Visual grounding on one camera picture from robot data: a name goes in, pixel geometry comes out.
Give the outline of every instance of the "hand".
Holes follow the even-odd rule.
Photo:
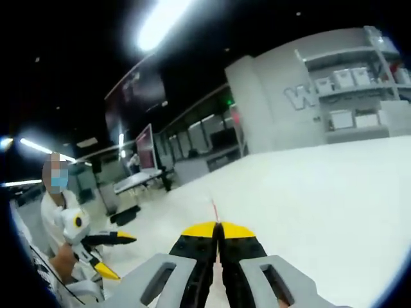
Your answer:
[[[67,243],[64,243],[58,249],[56,256],[50,259],[50,264],[60,275],[63,283],[70,281],[71,273],[73,272],[76,262],[77,259],[74,257],[74,252]]]

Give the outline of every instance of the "black ceiling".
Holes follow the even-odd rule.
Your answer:
[[[377,22],[371,5],[344,1],[337,8],[335,3],[315,2],[196,1],[156,55],[169,104],[150,112],[141,126],[152,122],[160,130],[225,83],[223,69],[243,55],[258,55],[321,31]],[[152,3],[27,1],[3,10],[10,22],[2,102],[8,125],[1,134],[33,139],[73,157],[112,145],[104,97],[144,57],[133,39]],[[75,146],[90,137],[98,144]],[[6,152],[7,182],[40,176],[44,157],[19,148],[15,142]]]

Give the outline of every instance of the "blue face mask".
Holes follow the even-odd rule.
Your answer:
[[[51,170],[51,186],[64,189],[69,182],[69,171],[67,169]]]

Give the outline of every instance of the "cable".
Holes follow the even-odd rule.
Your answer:
[[[41,260],[41,261],[43,262],[43,264],[50,270],[50,272],[52,272],[52,274],[54,275],[54,277],[56,277],[57,281],[58,281],[59,283],[61,283],[61,285],[62,285],[67,291],[69,291],[69,293],[70,293],[71,295],[73,295],[80,303],[82,303],[83,305],[85,305],[85,303],[84,303],[81,299],[79,299],[73,292],[71,292],[71,291],[69,290],[68,287],[66,287],[66,286],[63,284],[63,282],[60,280],[60,278],[59,278],[59,277],[55,274],[55,272],[47,265],[46,261],[43,260],[43,258],[39,255],[39,253],[36,252],[36,250],[35,250],[33,247],[31,247],[31,245],[30,245],[30,248],[31,248],[31,250],[33,250],[33,251],[36,253],[37,257],[40,258],[40,260]]]

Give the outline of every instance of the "gray robot part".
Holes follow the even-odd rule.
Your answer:
[[[290,303],[290,308],[350,308],[335,306],[317,293],[314,281],[278,255],[240,261],[256,308],[278,308],[277,297],[264,271],[270,271]]]
[[[122,278],[109,299],[85,307],[147,308],[161,293],[156,308],[179,308],[196,263],[193,259],[158,253]]]

